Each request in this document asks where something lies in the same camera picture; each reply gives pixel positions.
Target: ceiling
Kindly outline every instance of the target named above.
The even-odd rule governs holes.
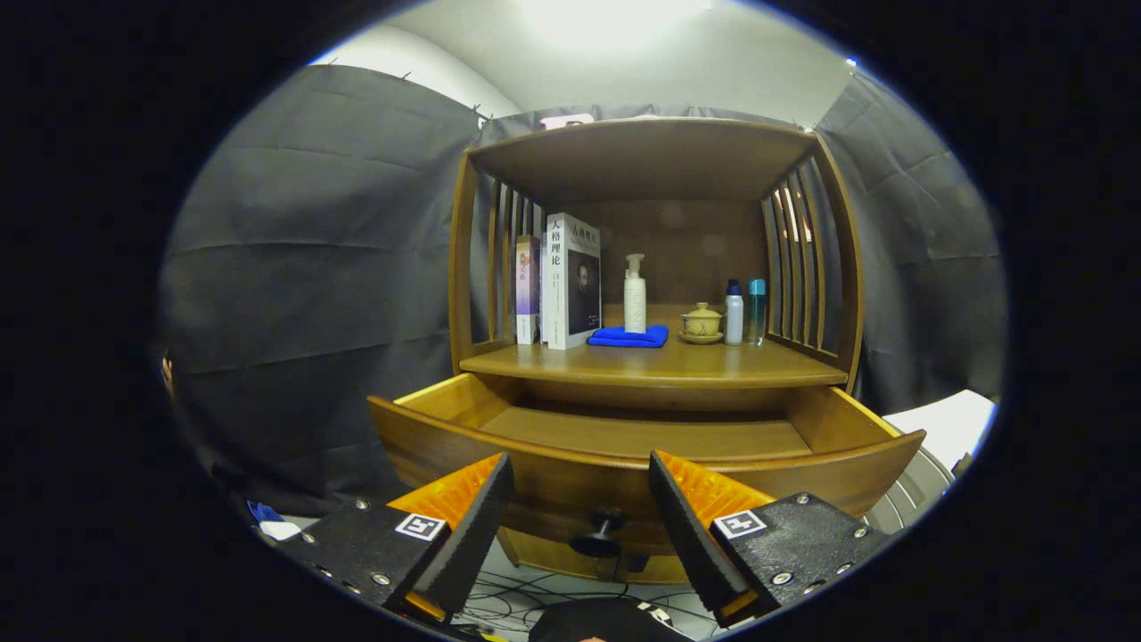
[[[688,103],[814,125],[850,72],[787,18],[731,0],[434,0],[387,24],[523,111]]]

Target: wooden cabinet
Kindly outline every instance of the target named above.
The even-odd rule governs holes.
[[[474,211],[482,174],[493,180],[492,202]],[[516,346],[509,250],[513,220],[534,204],[598,225],[604,271],[621,275],[622,253],[646,251],[647,323],[670,327],[665,347]],[[482,228],[487,236],[475,242],[486,242],[491,260],[486,273],[472,274],[471,234]],[[696,269],[695,251],[721,255]],[[768,278],[761,347],[678,339],[682,311],[723,298],[718,270]],[[475,279],[486,281],[492,301],[491,336],[480,342],[471,336]],[[604,277],[607,326],[621,325],[614,283]],[[649,496],[653,449],[777,497],[809,491],[859,517],[924,437],[900,434],[848,395],[863,318],[858,238],[827,148],[798,129],[605,121],[469,149],[455,193],[450,287],[455,377],[395,401],[370,398],[370,409],[397,473],[413,486],[511,455],[517,496],[500,542],[518,563],[686,582]],[[614,534],[618,560],[584,558],[567,545],[592,530],[600,507],[626,518]]]

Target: book spine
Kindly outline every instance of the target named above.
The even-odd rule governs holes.
[[[550,300],[551,300],[551,341],[553,350],[567,349],[567,286],[566,286],[566,243],[563,242],[566,216],[556,213],[551,217],[550,227]]]
[[[550,245],[548,243],[549,231],[547,229],[547,220],[545,220],[545,218],[547,217],[543,217],[543,224],[539,228],[539,233],[540,233],[540,236],[542,238],[542,241],[540,243],[540,249],[539,249],[539,253],[542,257],[542,260],[540,260],[540,262],[539,262],[539,278],[540,278],[540,287],[539,287],[539,343],[543,343],[543,344],[545,344],[545,343],[548,343],[548,342],[551,341],[551,302],[549,300],[549,298],[550,298],[550,289],[551,287],[550,287],[550,283],[548,283],[548,279],[551,276],[551,268],[548,265],[548,261],[550,260],[550,252],[548,252],[548,247]]]
[[[516,343],[533,344],[539,335],[539,238],[516,239]]]

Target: cabinet back panel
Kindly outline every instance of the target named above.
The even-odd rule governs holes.
[[[602,242],[602,302],[622,302],[628,253],[645,253],[648,303],[723,302],[729,278],[744,291],[768,273],[759,201],[604,201],[568,203],[566,211],[598,227]]]

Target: drawer knob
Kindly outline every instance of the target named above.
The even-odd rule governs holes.
[[[617,509],[600,509],[594,511],[591,522],[594,533],[586,533],[570,538],[570,548],[589,558],[617,558],[622,554],[622,543],[613,539],[610,534],[625,523],[622,511]]]

